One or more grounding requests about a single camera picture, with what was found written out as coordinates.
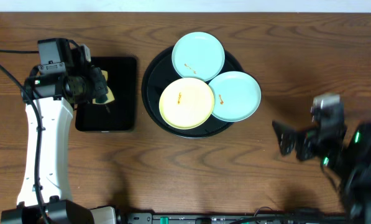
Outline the yellow green scrub sponge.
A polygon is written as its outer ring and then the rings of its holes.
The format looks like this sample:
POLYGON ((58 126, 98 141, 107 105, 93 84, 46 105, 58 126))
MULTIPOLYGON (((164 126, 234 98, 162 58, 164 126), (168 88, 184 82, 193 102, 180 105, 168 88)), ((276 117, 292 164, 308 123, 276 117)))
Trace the yellow green scrub sponge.
POLYGON ((115 100, 112 90, 108 87, 107 71, 95 68, 92 83, 94 105, 105 105, 115 100))

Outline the light blue plate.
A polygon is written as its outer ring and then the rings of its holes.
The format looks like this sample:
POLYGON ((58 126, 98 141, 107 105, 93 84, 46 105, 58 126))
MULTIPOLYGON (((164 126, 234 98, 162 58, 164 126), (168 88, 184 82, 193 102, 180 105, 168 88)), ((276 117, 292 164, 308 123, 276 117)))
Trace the light blue plate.
POLYGON ((244 72, 224 72, 209 82, 214 93, 212 115, 221 121, 242 121, 257 111, 262 98, 258 82, 244 72))
POLYGON ((172 65, 182 78, 210 81, 222 70, 225 51, 215 36, 192 32, 181 37, 172 51, 172 65))

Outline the yellow plate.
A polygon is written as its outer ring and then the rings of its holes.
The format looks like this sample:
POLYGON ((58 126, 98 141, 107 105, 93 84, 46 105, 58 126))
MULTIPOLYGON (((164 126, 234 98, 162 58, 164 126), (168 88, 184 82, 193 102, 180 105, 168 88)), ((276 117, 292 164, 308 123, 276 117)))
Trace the yellow plate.
POLYGON ((214 94, 204 81, 181 78, 169 84, 158 104, 163 120, 177 129, 193 129, 202 125, 212 114, 214 94))

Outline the light blue plate top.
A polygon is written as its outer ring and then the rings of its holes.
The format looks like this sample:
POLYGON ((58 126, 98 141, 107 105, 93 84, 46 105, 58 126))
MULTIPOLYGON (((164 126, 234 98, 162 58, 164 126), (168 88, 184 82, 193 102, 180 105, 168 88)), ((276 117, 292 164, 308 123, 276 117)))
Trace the light blue plate top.
POLYGON ((182 78, 210 81, 222 70, 225 51, 215 36, 192 32, 181 37, 172 51, 172 65, 182 78))

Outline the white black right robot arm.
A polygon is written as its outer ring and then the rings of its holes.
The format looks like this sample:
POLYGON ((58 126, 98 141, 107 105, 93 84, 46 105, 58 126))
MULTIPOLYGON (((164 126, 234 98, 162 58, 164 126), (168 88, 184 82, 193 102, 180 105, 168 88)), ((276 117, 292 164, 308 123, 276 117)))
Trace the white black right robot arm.
POLYGON ((277 121, 272 126, 282 155, 296 151, 299 161, 318 157, 321 167, 340 178, 339 195, 351 223, 371 223, 371 123, 360 123, 348 145, 345 124, 299 131, 277 121))

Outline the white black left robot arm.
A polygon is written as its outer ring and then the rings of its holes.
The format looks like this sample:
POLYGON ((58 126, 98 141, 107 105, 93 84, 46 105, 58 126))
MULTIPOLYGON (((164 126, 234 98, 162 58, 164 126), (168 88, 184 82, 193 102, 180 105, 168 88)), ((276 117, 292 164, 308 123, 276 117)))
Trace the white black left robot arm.
POLYGON ((99 68, 87 72, 48 71, 39 66, 25 80, 28 120, 25 176, 17 207, 1 214, 1 223, 115 223, 111 206, 87 209, 72 201, 68 180, 68 138, 74 96, 94 99, 107 93, 99 68))

